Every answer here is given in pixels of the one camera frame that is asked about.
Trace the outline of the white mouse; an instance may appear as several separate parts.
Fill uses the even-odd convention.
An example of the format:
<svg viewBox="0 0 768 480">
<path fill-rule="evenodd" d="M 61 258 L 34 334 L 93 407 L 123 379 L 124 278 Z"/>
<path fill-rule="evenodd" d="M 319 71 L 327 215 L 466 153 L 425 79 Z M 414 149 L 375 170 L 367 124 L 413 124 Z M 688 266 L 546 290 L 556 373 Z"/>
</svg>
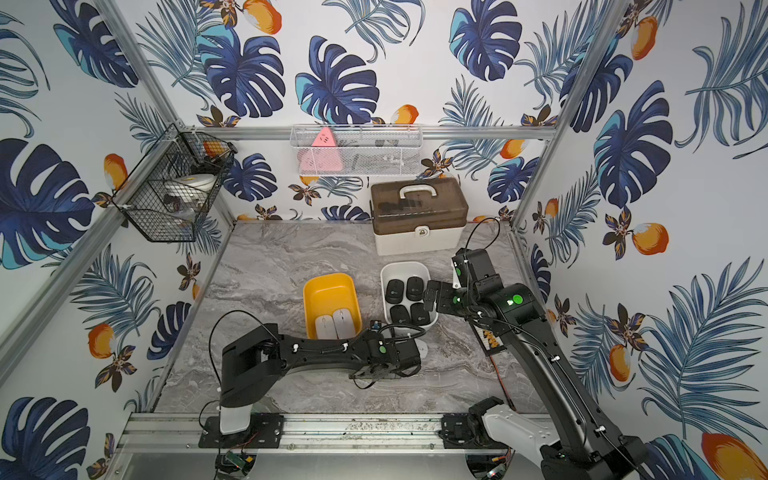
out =
<svg viewBox="0 0 768 480">
<path fill-rule="evenodd" d="M 349 339 L 356 335 L 354 319 L 349 309 L 342 308 L 334 311 L 332 318 L 339 339 Z"/>
<path fill-rule="evenodd" d="M 316 318 L 315 331 L 320 340 L 336 340 L 338 338 L 335 321 L 330 315 L 321 315 Z"/>
<path fill-rule="evenodd" d="M 415 341 L 415 343 L 416 343 L 416 346 L 417 346 L 420 358 L 422 360 L 425 360 L 427 358 L 428 352 L 429 352 L 427 344 L 424 341 L 420 340 L 420 339 L 417 339 Z"/>
</svg>

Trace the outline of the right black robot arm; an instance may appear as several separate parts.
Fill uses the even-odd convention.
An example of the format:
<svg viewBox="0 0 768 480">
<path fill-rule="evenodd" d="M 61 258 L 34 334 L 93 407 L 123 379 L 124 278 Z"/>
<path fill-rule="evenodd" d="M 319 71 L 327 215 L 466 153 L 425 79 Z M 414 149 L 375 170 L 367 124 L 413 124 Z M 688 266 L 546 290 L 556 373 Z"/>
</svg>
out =
<svg viewBox="0 0 768 480">
<path fill-rule="evenodd" d="M 431 280 L 430 310 L 489 330 L 512 353 L 549 414 L 553 427 L 501 405 L 481 415 L 491 440 L 539 465 L 546 479 L 624 479 L 642 475 L 646 444 L 625 435 L 578 378 L 536 295 L 524 284 L 505 285 L 484 249 L 461 248 L 452 258 L 456 284 Z"/>
</svg>

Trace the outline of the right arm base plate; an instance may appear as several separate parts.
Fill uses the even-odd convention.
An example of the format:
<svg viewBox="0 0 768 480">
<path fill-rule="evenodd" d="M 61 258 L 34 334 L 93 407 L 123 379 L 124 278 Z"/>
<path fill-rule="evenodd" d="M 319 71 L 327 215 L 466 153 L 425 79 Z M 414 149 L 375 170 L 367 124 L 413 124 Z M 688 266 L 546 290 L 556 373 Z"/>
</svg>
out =
<svg viewBox="0 0 768 480">
<path fill-rule="evenodd" d="M 481 420 L 469 413 L 444 415 L 436 434 L 446 449 L 478 450 L 501 447 L 488 436 Z"/>
</svg>

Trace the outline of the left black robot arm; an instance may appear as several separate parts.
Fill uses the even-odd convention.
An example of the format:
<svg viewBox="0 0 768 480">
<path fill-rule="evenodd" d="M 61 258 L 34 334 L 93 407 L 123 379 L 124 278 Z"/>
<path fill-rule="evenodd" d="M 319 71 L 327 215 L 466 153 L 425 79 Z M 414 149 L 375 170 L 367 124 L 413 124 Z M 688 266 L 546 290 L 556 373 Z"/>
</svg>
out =
<svg viewBox="0 0 768 480">
<path fill-rule="evenodd" d="M 223 435 L 250 428 L 251 409 L 282 378 L 296 371 L 339 370 L 371 384 L 407 378 L 421 369 L 420 326 L 384 325 L 350 339 L 304 339 L 267 323 L 224 347 L 221 355 L 219 427 Z"/>
</svg>

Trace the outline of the yellow plastic bin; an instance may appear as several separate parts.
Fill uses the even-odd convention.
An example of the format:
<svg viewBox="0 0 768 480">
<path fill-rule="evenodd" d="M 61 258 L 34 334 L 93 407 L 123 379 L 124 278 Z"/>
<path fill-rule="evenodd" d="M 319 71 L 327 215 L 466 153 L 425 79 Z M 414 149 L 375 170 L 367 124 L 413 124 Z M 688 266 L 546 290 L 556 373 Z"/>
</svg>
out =
<svg viewBox="0 0 768 480">
<path fill-rule="evenodd" d="M 349 309 L 354 319 L 356 335 L 363 330 L 355 284 L 345 273 L 332 273 L 309 280 L 303 288 L 303 304 L 307 336 L 317 340 L 315 320 L 321 315 Z"/>
</svg>

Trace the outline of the white plastic bin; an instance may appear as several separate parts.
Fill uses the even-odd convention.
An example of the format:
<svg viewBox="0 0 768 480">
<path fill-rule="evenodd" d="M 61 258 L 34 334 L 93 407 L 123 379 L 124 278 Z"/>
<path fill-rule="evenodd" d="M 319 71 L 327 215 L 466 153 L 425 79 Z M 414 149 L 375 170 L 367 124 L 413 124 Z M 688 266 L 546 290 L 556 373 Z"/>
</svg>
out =
<svg viewBox="0 0 768 480">
<path fill-rule="evenodd" d="M 385 320 L 402 329 L 417 326 L 429 330 L 438 314 L 427 310 L 425 294 L 431 280 L 428 268 L 416 261 L 385 265 L 380 272 Z"/>
</svg>

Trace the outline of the black mouse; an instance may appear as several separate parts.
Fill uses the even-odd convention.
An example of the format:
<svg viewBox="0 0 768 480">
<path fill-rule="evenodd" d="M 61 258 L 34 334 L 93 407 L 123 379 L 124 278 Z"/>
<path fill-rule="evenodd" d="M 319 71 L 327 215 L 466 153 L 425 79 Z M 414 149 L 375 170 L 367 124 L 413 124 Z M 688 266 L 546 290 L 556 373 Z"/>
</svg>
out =
<svg viewBox="0 0 768 480">
<path fill-rule="evenodd" d="M 390 279 L 384 292 L 384 300 L 388 304 L 397 305 L 403 301 L 405 293 L 405 283 L 397 278 Z"/>
<path fill-rule="evenodd" d="M 409 309 L 405 305 L 394 305 L 389 312 L 392 325 L 407 326 L 412 324 Z"/>
<path fill-rule="evenodd" d="M 405 297 L 412 302 L 422 302 L 424 298 L 425 283 L 419 276 L 411 276 L 405 286 Z"/>
<path fill-rule="evenodd" d="M 426 326 L 431 323 L 431 314 L 422 302 L 416 302 L 410 305 L 410 319 L 416 326 Z"/>
</svg>

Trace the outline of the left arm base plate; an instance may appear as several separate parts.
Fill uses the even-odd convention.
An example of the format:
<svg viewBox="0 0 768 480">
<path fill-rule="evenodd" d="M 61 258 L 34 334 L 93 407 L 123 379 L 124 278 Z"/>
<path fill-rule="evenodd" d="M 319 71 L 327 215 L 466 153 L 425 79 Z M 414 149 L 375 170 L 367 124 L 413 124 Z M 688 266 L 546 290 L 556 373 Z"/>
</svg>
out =
<svg viewBox="0 0 768 480">
<path fill-rule="evenodd" d="M 277 449 L 283 435 L 284 416 L 273 413 L 252 413 L 249 427 L 236 433 L 224 434 L 218 416 L 206 419 L 197 446 L 201 449 L 245 450 Z"/>
</svg>

